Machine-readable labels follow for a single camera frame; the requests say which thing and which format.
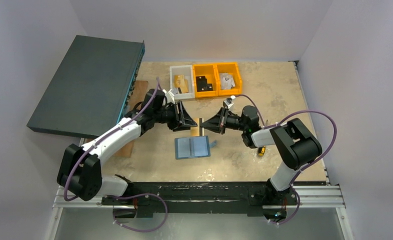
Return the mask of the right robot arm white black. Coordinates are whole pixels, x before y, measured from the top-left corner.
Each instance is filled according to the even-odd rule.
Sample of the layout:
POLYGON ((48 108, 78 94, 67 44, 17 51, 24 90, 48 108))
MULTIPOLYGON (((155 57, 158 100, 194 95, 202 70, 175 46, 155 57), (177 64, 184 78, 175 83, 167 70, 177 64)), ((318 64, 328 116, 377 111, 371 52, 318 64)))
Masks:
POLYGON ((275 145, 282 163, 266 185, 274 192, 287 191, 297 171, 323 153, 322 146, 299 118, 269 129, 262 128, 259 120, 254 106, 245 106, 241 115, 231 112, 227 107, 221 107, 200 126, 218 134, 224 134, 227 129, 241 131, 244 145, 251 149, 275 145))

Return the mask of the wooden board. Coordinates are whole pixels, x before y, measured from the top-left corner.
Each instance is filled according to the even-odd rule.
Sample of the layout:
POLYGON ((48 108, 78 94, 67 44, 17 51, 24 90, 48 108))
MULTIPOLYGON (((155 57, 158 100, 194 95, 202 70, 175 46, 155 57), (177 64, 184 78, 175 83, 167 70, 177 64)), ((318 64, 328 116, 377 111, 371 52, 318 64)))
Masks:
MULTIPOLYGON (((134 84, 134 89, 128 100, 126 110, 124 114, 129 112, 138 102, 145 99, 146 92, 148 90, 149 83, 146 80, 137 80, 134 84)), ((135 159, 138 154, 144 153, 145 148, 148 147, 147 143, 142 139, 132 140, 126 145, 122 146, 118 151, 116 151, 111 158, 121 158, 121 159, 135 159)))

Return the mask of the yellow bin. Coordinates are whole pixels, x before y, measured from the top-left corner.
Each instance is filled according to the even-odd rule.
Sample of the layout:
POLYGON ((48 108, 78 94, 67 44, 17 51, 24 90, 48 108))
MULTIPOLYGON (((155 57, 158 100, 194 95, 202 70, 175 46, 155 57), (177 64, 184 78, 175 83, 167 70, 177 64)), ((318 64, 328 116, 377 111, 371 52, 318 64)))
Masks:
POLYGON ((216 63, 216 80, 219 96, 236 96, 242 93, 243 81, 237 62, 216 63))
POLYGON ((213 63, 193 64, 194 96, 196 99, 219 96, 217 65, 213 63))

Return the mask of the yellow bin middle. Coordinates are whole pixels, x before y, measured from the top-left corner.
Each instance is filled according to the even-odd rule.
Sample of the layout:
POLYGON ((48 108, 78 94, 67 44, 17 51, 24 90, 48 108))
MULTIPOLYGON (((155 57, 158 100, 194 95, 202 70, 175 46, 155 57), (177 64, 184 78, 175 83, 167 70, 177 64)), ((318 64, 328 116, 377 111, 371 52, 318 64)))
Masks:
POLYGON ((193 64, 194 96, 196 99, 219 96, 217 65, 213 63, 193 64))

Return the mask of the teal card holder wallet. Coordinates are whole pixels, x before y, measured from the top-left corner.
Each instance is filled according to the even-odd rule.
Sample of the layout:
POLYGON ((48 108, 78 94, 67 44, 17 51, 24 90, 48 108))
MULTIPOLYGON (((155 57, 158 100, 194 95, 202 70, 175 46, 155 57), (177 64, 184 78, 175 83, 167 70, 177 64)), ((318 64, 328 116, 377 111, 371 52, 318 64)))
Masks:
POLYGON ((191 136, 174 139, 175 159, 195 159, 211 156, 211 149, 217 140, 210 141, 208 136, 191 136))

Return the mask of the yellow bin right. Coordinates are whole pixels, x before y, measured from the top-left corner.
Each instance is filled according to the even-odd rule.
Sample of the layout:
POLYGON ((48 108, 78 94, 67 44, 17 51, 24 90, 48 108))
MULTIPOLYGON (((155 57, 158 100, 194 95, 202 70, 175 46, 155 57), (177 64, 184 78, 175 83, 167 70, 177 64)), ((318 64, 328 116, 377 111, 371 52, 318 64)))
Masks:
POLYGON ((236 96, 242 93, 243 81, 237 62, 216 63, 216 80, 219 96, 236 96))

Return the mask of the silver cards in yellow bin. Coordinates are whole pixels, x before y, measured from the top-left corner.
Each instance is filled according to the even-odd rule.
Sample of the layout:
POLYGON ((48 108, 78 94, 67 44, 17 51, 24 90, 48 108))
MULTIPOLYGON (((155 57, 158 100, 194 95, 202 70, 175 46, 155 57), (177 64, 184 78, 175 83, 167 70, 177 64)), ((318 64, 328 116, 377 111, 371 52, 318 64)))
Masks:
POLYGON ((236 86, 235 80, 232 74, 229 73, 219 73, 220 78, 220 89, 221 90, 231 90, 236 86))

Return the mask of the yellow handled screwdriver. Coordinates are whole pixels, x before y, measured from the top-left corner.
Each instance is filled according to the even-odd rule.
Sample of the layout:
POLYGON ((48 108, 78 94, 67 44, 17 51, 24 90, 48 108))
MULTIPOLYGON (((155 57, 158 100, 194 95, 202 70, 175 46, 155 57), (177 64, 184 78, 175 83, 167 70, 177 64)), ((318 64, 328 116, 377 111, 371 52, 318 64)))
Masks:
POLYGON ((257 149, 257 155, 259 157, 263 157, 265 155, 265 152, 266 152, 266 147, 265 146, 259 147, 257 149))

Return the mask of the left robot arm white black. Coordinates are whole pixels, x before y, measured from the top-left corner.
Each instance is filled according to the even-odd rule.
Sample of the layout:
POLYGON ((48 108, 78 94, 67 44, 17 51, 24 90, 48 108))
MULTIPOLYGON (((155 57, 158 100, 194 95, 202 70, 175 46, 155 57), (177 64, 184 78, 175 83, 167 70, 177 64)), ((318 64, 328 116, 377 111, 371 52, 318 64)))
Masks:
POLYGON ((107 132, 90 142, 71 144, 65 149, 56 179, 63 187, 64 200, 89 201, 99 195, 122 197, 130 181, 117 174, 103 176, 102 167, 122 147, 155 124, 166 124, 174 132, 198 125, 181 101, 175 101, 165 90, 150 89, 145 99, 107 132))

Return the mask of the dark grey network switch box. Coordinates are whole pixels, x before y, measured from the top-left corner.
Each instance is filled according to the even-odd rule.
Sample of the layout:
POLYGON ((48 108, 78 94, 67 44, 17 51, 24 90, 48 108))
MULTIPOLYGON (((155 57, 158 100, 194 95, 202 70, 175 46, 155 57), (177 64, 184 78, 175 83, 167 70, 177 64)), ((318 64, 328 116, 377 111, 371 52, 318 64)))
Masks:
POLYGON ((37 133, 94 139, 124 116, 144 42, 77 35, 31 115, 37 133))

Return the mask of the black cards in yellow bin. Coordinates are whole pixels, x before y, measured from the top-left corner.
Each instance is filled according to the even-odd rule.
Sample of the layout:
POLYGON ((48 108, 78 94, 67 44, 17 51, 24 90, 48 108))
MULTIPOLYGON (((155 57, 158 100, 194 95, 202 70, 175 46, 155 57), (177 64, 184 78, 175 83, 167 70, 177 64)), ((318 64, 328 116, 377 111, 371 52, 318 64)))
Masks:
POLYGON ((197 92, 210 92, 213 91, 213 85, 208 83, 208 80, 205 75, 196 77, 196 91, 197 92))

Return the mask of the gold cards in white bin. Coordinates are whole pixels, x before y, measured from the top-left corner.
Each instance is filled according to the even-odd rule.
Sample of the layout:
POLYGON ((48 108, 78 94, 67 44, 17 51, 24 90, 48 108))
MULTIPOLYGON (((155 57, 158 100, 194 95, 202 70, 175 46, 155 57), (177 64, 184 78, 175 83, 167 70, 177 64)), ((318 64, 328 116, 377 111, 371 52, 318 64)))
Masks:
POLYGON ((179 94, 189 93, 188 81, 183 74, 174 75, 173 85, 178 89, 179 94))

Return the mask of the aluminium frame rail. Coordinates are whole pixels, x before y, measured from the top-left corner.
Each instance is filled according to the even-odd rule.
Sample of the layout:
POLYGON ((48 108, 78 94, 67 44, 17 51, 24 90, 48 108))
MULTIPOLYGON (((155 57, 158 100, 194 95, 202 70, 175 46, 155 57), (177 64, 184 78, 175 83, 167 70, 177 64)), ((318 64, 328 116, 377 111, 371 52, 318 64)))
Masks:
POLYGON ((102 167, 133 181, 135 201, 101 195, 66 202, 55 195, 46 240, 273 239, 352 240, 341 188, 322 162, 303 173, 286 198, 263 204, 266 181, 280 165, 275 146, 258 157, 221 137, 205 158, 175 158, 174 141, 130 143, 102 167))

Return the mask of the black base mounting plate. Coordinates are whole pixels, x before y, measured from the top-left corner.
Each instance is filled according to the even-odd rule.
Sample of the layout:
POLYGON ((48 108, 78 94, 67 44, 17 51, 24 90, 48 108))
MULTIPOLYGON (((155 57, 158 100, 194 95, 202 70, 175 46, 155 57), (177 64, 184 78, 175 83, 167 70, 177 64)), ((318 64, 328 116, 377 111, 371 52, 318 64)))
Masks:
POLYGON ((283 220, 286 208, 301 201, 294 188, 272 191, 266 181, 134 182, 120 197, 105 195, 102 205, 130 206, 137 217, 169 214, 246 214, 283 220))

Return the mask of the white plastic bin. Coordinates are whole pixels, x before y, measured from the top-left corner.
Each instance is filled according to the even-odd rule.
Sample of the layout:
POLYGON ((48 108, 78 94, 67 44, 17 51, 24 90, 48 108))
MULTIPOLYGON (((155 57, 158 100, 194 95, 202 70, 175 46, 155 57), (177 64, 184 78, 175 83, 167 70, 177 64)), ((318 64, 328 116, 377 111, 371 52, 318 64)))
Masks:
POLYGON ((194 72, 192 65, 178 65, 169 67, 170 88, 174 99, 192 100, 195 98, 194 72))

